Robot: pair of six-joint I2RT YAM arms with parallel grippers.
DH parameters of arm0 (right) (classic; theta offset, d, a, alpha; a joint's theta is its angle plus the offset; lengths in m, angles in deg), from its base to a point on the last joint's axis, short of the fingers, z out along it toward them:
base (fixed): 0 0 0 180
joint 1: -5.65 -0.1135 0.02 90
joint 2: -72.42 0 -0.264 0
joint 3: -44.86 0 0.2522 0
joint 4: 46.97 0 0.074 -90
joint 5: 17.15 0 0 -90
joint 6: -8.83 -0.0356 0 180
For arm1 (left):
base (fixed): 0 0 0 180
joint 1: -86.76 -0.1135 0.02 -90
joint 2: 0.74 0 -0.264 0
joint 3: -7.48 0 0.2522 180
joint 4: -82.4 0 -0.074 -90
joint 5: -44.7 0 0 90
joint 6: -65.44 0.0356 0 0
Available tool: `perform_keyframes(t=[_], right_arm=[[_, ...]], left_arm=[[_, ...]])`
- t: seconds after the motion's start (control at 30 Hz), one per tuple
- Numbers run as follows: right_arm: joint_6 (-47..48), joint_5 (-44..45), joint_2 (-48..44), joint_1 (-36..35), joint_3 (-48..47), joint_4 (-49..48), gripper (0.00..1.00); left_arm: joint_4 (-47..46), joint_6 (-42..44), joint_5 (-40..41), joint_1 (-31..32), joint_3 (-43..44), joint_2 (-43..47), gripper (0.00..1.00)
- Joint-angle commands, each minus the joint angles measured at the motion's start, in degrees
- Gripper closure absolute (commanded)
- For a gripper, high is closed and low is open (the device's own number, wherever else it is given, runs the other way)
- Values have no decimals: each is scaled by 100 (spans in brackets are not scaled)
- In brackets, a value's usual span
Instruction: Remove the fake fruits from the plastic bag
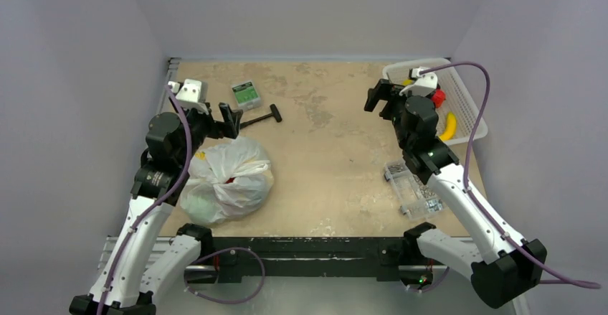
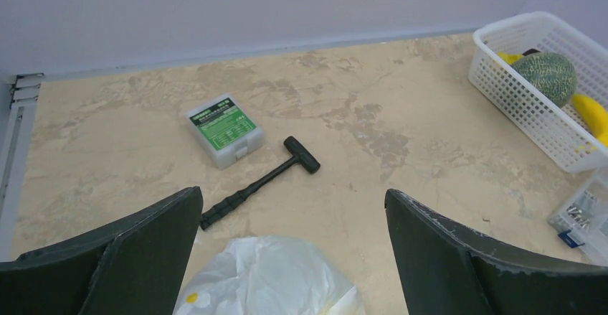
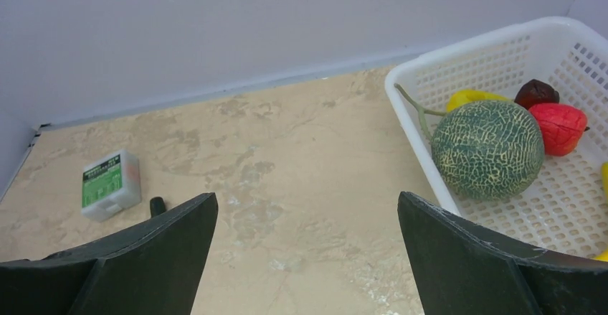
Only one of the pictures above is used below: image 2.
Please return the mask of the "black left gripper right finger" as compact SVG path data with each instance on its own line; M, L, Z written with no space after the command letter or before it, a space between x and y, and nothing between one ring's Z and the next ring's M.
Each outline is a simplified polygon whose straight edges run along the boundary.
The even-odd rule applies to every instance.
M384 208L410 314L605 314L607 269L504 243L387 190Z

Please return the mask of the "white plastic shopping bag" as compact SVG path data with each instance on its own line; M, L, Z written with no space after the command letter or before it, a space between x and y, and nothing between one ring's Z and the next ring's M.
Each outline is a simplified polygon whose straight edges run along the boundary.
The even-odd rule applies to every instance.
M180 293L175 314L365 314L363 299L307 240L231 240Z

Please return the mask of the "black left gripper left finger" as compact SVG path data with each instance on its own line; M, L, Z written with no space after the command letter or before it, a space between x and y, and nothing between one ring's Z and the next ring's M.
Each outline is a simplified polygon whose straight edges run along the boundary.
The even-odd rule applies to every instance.
M203 207L187 187L1 264L3 314L171 314Z

